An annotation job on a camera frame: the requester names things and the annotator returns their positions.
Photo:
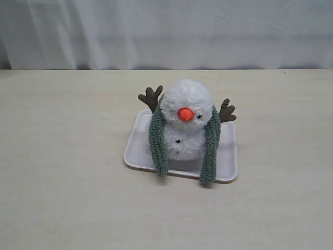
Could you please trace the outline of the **white plush snowman toy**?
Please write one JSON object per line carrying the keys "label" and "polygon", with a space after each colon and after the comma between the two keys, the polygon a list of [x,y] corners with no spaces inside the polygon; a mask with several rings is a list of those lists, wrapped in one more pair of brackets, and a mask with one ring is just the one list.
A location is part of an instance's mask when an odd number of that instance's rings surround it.
{"label": "white plush snowman toy", "polygon": [[191,79],[180,80],[165,92],[161,85],[147,87],[138,99],[152,112],[149,145],[157,163],[203,157],[217,147],[221,124],[236,119],[229,98],[216,107],[206,86]]}

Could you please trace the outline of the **white rectangular tray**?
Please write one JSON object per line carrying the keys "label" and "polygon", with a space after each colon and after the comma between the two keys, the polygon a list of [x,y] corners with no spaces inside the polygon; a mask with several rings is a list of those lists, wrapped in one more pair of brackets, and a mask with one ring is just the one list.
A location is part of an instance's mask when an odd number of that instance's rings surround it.
{"label": "white rectangular tray", "polygon": [[[123,161],[130,168],[155,172],[148,142],[148,127],[152,113],[150,109],[141,110],[135,119],[126,144]],[[202,159],[190,161],[168,161],[168,175],[198,179]],[[229,183],[238,176],[238,152],[236,125],[226,122],[221,125],[221,137],[216,158],[216,183]]]}

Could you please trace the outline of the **green knitted scarf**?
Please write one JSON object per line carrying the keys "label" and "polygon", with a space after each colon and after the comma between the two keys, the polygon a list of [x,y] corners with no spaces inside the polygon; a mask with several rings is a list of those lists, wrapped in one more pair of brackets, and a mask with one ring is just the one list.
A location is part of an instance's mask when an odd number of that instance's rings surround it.
{"label": "green knitted scarf", "polygon": [[168,174],[168,161],[202,159],[199,181],[209,185],[216,179],[216,158],[221,121],[210,97],[180,98],[163,94],[155,103],[148,127],[153,165],[159,177]]}

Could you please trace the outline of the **white curtain backdrop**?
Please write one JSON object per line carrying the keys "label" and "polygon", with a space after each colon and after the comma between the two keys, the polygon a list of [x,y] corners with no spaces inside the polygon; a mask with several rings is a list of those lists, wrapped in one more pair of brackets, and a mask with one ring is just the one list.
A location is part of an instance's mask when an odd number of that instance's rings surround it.
{"label": "white curtain backdrop", "polygon": [[3,69],[330,69],[332,1],[1,1]]}

